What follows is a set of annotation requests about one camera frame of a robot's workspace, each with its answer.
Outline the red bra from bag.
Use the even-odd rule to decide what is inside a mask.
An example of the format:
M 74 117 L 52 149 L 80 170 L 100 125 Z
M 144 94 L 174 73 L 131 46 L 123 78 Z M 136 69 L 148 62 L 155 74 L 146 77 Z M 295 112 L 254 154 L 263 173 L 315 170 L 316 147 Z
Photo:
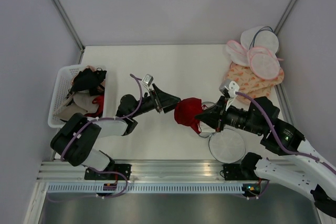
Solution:
M 198 98 L 187 98 L 180 101 L 174 109 L 174 119 L 177 124 L 190 127 L 197 135 L 200 135 L 200 120 L 195 116 L 203 112 L 202 101 Z

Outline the white mesh laundry bag blue trim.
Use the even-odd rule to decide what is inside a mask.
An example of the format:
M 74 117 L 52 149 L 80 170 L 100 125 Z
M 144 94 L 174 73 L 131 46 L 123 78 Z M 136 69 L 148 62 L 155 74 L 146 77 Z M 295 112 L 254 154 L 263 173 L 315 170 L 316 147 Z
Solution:
M 208 139 L 209 151 L 217 161 L 231 164 L 245 156 L 245 142 L 236 131 L 224 128 L 218 133 L 203 122 L 199 123 L 199 129 L 199 136 Z

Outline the right arm base black plate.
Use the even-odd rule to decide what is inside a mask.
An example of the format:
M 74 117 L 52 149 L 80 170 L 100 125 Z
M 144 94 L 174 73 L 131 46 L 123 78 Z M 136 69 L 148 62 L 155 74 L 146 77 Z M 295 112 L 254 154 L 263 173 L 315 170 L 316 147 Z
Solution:
M 239 164 L 223 164 L 222 170 L 219 174 L 226 180 L 247 181 L 252 180 L 253 177 L 242 172 Z

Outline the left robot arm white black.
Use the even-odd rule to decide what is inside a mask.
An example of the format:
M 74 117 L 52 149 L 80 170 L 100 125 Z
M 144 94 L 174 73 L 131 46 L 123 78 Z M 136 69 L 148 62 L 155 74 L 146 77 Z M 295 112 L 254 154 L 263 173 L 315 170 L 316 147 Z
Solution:
M 168 113 L 180 101 L 180 98 L 153 84 L 147 93 L 140 94 L 138 100 L 131 94 L 124 95 L 114 118 L 90 120 L 81 113 L 75 113 L 53 137 L 50 146 L 73 167 L 84 166 L 86 180 L 127 180 L 130 165 L 120 168 L 108 154 L 94 148 L 96 140 L 100 137 L 130 135 L 138 124 L 135 117 L 152 110 Z

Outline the left arm base black plate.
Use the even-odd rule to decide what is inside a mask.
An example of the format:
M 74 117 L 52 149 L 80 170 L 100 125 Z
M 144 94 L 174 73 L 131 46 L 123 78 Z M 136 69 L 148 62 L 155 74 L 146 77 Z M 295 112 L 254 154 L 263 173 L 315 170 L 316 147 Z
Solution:
M 86 168 L 85 180 L 129 180 L 131 175 L 130 164 L 109 164 L 103 171 Z

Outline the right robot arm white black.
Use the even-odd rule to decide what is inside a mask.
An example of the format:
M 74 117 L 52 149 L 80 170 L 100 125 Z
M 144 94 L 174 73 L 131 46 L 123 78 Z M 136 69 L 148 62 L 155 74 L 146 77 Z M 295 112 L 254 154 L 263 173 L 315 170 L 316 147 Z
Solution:
M 227 103 L 228 98 L 222 96 L 195 118 L 216 132 L 228 125 L 261 136 L 260 143 L 265 149 L 291 161 L 302 171 L 281 168 L 249 152 L 240 163 L 241 176 L 281 184 L 307 197 L 324 214 L 335 217 L 335 166 L 326 161 L 299 130 L 279 119 L 279 108 L 267 97 L 250 99 L 247 111 L 227 107 Z

